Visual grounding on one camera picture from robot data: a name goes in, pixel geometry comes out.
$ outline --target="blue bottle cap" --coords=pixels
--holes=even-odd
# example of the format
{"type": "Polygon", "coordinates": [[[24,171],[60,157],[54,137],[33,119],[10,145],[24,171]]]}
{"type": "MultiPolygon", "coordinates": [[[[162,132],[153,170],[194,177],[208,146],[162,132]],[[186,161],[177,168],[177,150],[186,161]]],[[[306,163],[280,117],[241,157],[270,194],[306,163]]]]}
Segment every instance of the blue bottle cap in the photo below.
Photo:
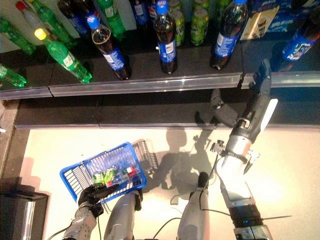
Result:
{"type": "Polygon", "coordinates": [[[166,14],[169,10],[167,0],[159,0],[156,3],[156,12],[158,14],[166,14]]]}
{"type": "Polygon", "coordinates": [[[98,18],[94,15],[89,16],[86,19],[86,22],[88,23],[88,25],[91,29],[96,29],[100,25],[98,18]]]}
{"type": "Polygon", "coordinates": [[[247,0],[234,0],[236,4],[245,4],[247,0]]]}

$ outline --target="green bottle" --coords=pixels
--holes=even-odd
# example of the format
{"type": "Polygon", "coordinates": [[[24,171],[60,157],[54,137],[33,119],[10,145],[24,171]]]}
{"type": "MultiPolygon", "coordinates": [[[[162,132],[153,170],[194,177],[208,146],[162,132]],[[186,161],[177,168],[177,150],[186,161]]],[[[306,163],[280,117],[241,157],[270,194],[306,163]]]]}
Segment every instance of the green bottle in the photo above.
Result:
{"type": "Polygon", "coordinates": [[[35,30],[34,35],[39,40],[43,41],[51,57],[77,77],[82,84],[88,84],[90,82],[92,78],[90,72],[81,65],[81,63],[72,55],[71,52],[69,52],[63,43],[47,36],[46,32],[42,28],[35,30]]]}
{"type": "Polygon", "coordinates": [[[22,48],[22,50],[27,54],[31,55],[36,50],[35,45],[28,42],[19,30],[2,17],[0,18],[0,32],[3,33],[11,42],[22,48]]]}
{"type": "Polygon", "coordinates": [[[45,22],[45,26],[56,35],[69,49],[76,45],[75,40],[69,35],[65,27],[57,20],[54,12],[43,5],[39,0],[29,0],[33,5],[36,14],[45,22]]]}
{"type": "Polygon", "coordinates": [[[232,0],[217,0],[214,11],[214,23],[217,28],[220,28],[222,14],[228,5],[232,2],[232,0]]]}
{"type": "Polygon", "coordinates": [[[122,40],[125,37],[125,27],[122,24],[119,12],[113,0],[97,0],[100,5],[101,11],[106,17],[108,24],[112,30],[114,37],[122,40]]]}
{"type": "Polygon", "coordinates": [[[19,88],[22,88],[25,85],[25,83],[27,83],[27,80],[23,76],[15,73],[9,68],[6,68],[2,64],[0,64],[0,79],[2,81],[7,81],[11,83],[13,86],[19,88]]]}

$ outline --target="blue label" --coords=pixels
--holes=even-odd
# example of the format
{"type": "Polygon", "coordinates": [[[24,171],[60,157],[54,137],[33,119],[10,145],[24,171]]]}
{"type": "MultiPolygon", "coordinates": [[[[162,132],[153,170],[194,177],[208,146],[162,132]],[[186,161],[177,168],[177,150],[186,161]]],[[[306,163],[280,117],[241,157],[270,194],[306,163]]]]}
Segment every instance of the blue label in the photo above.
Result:
{"type": "Polygon", "coordinates": [[[118,48],[109,54],[103,54],[104,58],[114,71],[119,71],[125,66],[125,59],[118,48]]]}
{"type": "Polygon", "coordinates": [[[145,25],[148,23],[148,10],[144,2],[139,5],[134,5],[133,12],[138,25],[145,25]]]}
{"type": "Polygon", "coordinates": [[[160,59],[164,63],[170,63],[175,60],[176,53],[176,41],[173,40],[168,44],[162,44],[158,42],[160,59]]]}
{"type": "Polygon", "coordinates": [[[157,18],[156,5],[150,3],[148,6],[148,11],[149,11],[150,20],[153,23],[155,21],[155,19],[157,18]]]}
{"type": "Polygon", "coordinates": [[[88,24],[85,22],[84,18],[80,14],[77,14],[69,20],[71,21],[72,25],[75,27],[76,31],[80,35],[85,35],[88,31],[90,31],[88,24]]]}
{"type": "Polygon", "coordinates": [[[223,36],[219,32],[219,36],[216,40],[214,49],[215,55],[222,58],[230,56],[235,49],[238,36],[239,35],[235,35],[234,37],[227,37],[223,36]]]}
{"type": "Polygon", "coordinates": [[[295,33],[290,42],[282,50],[282,56],[288,61],[296,61],[306,54],[316,41],[309,41],[295,33]]]}

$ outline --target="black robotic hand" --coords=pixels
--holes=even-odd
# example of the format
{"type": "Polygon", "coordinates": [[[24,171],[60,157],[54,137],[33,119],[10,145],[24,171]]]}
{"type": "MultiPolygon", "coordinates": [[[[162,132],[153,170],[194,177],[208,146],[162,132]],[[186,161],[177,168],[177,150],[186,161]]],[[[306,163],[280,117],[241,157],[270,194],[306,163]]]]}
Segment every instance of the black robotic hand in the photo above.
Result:
{"type": "Polygon", "coordinates": [[[118,184],[113,185],[111,187],[107,187],[102,183],[88,186],[81,192],[78,200],[78,205],[80,206],[85,202],[91,204],[92,207],[90,208],[90,211],[96,218],[104,212],[104,209],[102,208],[101,204],[97,204],[99,200],[106,198],[108,195],[112,194],[114,191],[117,190],[118,187],[118,184]]]}

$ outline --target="blue shopping basket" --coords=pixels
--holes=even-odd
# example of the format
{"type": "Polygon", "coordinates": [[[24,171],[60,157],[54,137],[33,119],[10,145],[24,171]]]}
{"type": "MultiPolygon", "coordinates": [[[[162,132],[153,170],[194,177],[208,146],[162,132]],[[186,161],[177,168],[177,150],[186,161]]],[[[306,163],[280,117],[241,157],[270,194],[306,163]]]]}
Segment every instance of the blue shopping basket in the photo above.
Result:
{"type": "Polygon", "coordinates": [[[117,191],[103,199],[104,203],[146,186],[146,176],[133,146],[129,142],[125,142],[111,150],[101,152],[87,160],[63,168],[60,171],[60,177],[74,201],[77,201],[81,192],[94,183],[93,174],[95,172],[105,172],[114,165],[118,166],[119,169],[134,167],[135,175],[125,179],[117,174],[115,178],[116,182],[112,182],[113,184],[119,184],[119,187],[117,191]]]}

